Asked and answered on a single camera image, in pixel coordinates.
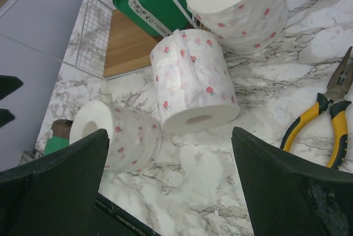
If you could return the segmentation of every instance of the red flower print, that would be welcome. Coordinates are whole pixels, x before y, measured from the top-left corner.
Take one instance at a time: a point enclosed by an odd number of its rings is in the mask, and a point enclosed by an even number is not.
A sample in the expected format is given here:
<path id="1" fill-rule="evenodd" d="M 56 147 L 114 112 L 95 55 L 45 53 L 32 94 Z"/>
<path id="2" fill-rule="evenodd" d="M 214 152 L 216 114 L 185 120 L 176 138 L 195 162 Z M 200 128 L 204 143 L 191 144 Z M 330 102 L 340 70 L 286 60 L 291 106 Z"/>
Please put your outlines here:
<path id="1" fill-rule="evenodd" d="M 206 92 L 208 92 L 210 95 L 214 95 L 215 93 L 213 92 L 213 88 L 211 86 L 206 88 Z"/>
<path id="2" fill-rule="evenodd" d="M 268 14 L 269 14 L 269 12 L 270 12 L 270 8 L 267 8 L 267 9 L 265 10 L 264 15 L 268 15 Z"/>
<path id="3" fill-rule="evenodd" d="M 195 38 L 194 43 L 199 45 L 201 43 L 201 39 L 199 39 L 198 37 Z"/>
<path id="4" fill-rule="evenodd" d="M 163 107 L 165 108 L 165 109 L 168 109 L 168 101 L 164 101 L 164 103 L 163 103 Z"/>

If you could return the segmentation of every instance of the toilet paper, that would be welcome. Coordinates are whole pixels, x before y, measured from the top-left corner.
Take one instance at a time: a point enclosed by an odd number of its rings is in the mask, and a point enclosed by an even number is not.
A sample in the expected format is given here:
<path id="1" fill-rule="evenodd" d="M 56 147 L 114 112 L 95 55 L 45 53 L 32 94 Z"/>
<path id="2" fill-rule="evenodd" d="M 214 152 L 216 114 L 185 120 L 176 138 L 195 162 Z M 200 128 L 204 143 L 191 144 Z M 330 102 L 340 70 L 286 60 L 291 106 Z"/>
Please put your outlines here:
<path id="1" fill-rule="evenodd" d="M 99 128 L 107 130 L 110 140 L 105 170 L 142 174 L 159 155 L 161 128 L 147 113 L 92 100 L 76 115 L 70 144 Z"/>
<path id="2" fill-rule="evenodd" d="M 204 30 L 176 30 L 151 52 L 162 129 L 192 133 L 240 112 L 221 43 Z"/>
<path id="3" fill-rule="evenodd" d="M 188 9 L 237 54 L 274 41 L 287 22 L 286 0 L 186 0 Z"/>

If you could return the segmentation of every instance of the white marble table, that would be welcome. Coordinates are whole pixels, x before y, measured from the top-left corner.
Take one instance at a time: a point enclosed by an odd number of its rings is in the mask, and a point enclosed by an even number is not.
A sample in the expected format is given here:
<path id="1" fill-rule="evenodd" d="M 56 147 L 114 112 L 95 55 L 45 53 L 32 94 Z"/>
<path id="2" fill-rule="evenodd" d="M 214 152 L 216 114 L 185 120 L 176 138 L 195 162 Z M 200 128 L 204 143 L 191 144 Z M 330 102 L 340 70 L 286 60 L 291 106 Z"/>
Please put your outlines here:
<path id="1" fill-rule="evenodd" d="M 324 93 L 329 77 L 353 44 L 353 0 L 288 0 L 289 20 L 266 49 L 228 55 L 242 109 L 232 122 L 185 136 L 164 136 L 156 164 L 143 176 L 105 172 L 99 192 L 162 235 L 253 235 L 231 145 L 239 126 L 274 146 L 292 121 Z M 65 55 L 74 61 L 83 13 Z M 151 69 L 108 82 L 62 66 L 36 147 L 44 149 L 51 123 L 73 119 L 91 99 L 158 117 Z M 347 95 L 353 99 L 353 92 Z M 353 142 L 353 108 L 347 110 Z M 329 115 L 297 137 L 293 153 L 325 164 L 333 147 Z M 353 172 L 348 150 L 341 170 Z"/>

